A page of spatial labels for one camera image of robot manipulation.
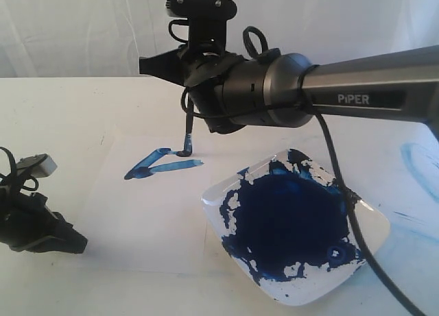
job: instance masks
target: paper sheet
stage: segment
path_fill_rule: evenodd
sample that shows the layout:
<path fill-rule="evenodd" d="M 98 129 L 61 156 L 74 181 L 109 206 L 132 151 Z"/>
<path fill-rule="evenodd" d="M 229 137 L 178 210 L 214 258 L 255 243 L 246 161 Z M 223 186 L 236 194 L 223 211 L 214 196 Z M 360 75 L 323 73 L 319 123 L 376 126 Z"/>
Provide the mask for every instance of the paper sheet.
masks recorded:
<path fill-rule="evenodd" d="M 123 178 L 156 148 L 178 150 L 176 142 L 143 136 L 123 138 L 112 146 L 75 223 L 88 238 L 86 251 L 66 258 L 65 264 L 179 274 L 199 269 L 206 227 L 200 198 L 210 184 L 208 166 Z M 208 149 L 197 148 L 203 154 Z M 154 165 L 186 159 L 166 155 Z M 199 158 L 195 154 L 190 159 Z"/>

